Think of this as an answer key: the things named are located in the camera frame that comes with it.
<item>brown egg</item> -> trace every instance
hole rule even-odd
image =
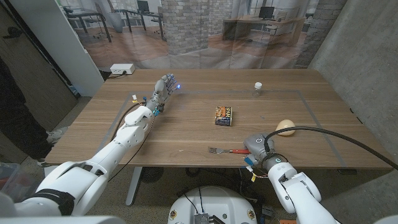
[[[278,130],[284,129],[284,128],[291,128],[291,127],[296,127],[296,125],[293,123],[293,121],[291,121],[289,119],[285,119],[278,124],[278,127],[276,127],[275,131],[278,131]],[[278,135],[289,136],[289,135],[293,134],[294,132],[295,132],[295,130],[285,131],[283,133],[279,133]]]

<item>fork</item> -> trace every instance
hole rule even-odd
[[[220,154],[223,152],[227,152],[227,153],[237,153],[237,154],[250,154],[250,151],[248,149],[232,149],[232,150],[228,150],[228,149],[220,149],[220,148],[216,148],[216,147],[208,147],[208,150],[210,153],[215,153],[215,154]]]

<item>red handle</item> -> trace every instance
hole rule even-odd
[[[249,151],[249,149],[233,149],[232,153],[250,154],[250,151]]]

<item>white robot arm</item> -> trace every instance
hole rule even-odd
[[[266,133],[255,134],[244,140],[251,154],[245,158],[250,165],[261,165],[268,171],[268,178],[286,212],[297,214],[299,224],[336,224],[333,216],[319,202],[317,186],[303,172],[297,173],[287,159],[275,153],[273,140],[268,140],[269,150],[264,147]]]
[[[39,185],[36,193],[14,204],[17,217],[84,215],[104,191],[112,171],[126,152],[144,139],[154,117],[175,90],[173,74],[164,75],[145,106],[125,117],[116,137],[87,161],[65,162],[54,169]]]

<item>office backdrop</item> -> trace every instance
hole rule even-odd
[[[138,2],[149,12],[136,14]],[[318,0],[58,3],[72,14],[103,15],[68,18],[94,63],[103,70],[114,63],[134,63],[137,68],[293,68]]]

